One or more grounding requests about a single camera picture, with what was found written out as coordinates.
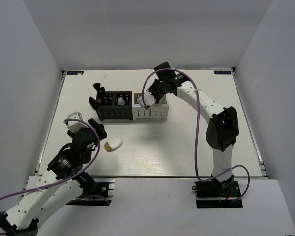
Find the white makeup sponge case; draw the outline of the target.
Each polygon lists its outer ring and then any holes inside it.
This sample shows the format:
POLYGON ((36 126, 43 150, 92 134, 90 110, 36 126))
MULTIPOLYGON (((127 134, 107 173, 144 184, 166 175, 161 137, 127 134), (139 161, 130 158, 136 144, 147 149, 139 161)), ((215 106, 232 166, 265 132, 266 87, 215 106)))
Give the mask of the white makeup sponge case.
POLYGON ((123 144, 123 138, 121 137, 114 137, 106 141, 104 144, 104 148, 107 152, 113 152, 119 149, 123 144))

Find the small clear bottle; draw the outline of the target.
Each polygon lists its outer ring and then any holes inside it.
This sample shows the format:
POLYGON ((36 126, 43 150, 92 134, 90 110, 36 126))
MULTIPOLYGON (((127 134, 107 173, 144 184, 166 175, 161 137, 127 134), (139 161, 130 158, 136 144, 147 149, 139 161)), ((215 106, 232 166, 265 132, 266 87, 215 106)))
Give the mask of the small clear bottle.
POLYGON ((119 106, 125 105, 125 100, 123 99, 123 97, 119 97, 117 99, 117 105, 119 105, 119 106))

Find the fan makeup brush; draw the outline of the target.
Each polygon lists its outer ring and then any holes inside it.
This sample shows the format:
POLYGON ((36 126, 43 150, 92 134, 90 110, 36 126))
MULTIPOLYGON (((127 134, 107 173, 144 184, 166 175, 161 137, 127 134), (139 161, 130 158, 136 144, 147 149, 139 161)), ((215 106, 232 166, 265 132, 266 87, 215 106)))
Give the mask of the fan makeup brush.
POLYGON ((100 95, 99 98, 101 100, 102 103, 106 103, 107 102, 107 98, 106 98, 106 91, 104 87, 100 88, 100 95))

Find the black brush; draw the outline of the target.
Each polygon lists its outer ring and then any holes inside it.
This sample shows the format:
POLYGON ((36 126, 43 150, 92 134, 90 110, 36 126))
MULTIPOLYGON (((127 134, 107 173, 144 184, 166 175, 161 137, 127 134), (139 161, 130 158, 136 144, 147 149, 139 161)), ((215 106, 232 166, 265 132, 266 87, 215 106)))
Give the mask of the black brush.
POLYGON ((93 84, 93 87, 97 92, 97 97, 100 98, 101 95, 102 95, 101 84, 100 83, 95 83, 95 84, 93 84))

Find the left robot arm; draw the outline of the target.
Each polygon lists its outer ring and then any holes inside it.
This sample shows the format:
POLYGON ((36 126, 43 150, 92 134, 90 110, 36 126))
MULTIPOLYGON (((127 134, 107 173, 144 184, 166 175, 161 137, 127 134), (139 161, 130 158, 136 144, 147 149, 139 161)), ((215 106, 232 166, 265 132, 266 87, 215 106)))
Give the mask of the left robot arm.
POLYGON ((104 125, 92 118, 68 118, 64 123, 71 142, 50 161, 34 188, 20 191, 22 199, 0 212, 0 235, 35 236, 39 225, 65 204, 93 194, 95 181, 86 169, 97 158, 101 141, 107 137, 104 125))

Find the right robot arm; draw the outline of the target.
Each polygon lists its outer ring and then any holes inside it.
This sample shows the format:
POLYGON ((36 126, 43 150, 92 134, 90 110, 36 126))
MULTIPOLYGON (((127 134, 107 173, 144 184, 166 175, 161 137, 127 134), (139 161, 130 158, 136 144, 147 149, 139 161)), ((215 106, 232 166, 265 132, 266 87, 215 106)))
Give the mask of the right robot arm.
POLYGON ((206 141, 213 151, 213 170, 210 182, 213 192, 224 196, 234 181, 232 152, 239 135, 238 116, 234 107, 224 107, 209 98, 195 81, 164 62, 154 68, 157 79, 144 94, 145 106, 152 106, 171 93, 197 111, 196 126, 200 119, 207 123, 206 141))

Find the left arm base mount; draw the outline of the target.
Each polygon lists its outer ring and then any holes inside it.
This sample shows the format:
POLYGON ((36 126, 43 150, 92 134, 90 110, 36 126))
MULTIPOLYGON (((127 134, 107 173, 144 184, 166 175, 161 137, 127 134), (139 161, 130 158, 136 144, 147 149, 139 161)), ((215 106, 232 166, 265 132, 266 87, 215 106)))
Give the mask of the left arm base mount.
POLYGON ((88 196, 79 196, 66 205, 69 206, 108 206, 114 195, 115 179, 95 178, 93 191, 88 196))

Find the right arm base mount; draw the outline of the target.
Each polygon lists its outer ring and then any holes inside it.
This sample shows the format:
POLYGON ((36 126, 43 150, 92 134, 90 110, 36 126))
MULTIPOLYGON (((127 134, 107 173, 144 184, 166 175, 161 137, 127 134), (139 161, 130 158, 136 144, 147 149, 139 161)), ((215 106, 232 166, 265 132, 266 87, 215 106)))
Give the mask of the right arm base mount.
POLYGON ((234 181, 222 193, 213 182, 194 182, 197 209, 243 208, 239 183, 234 181))

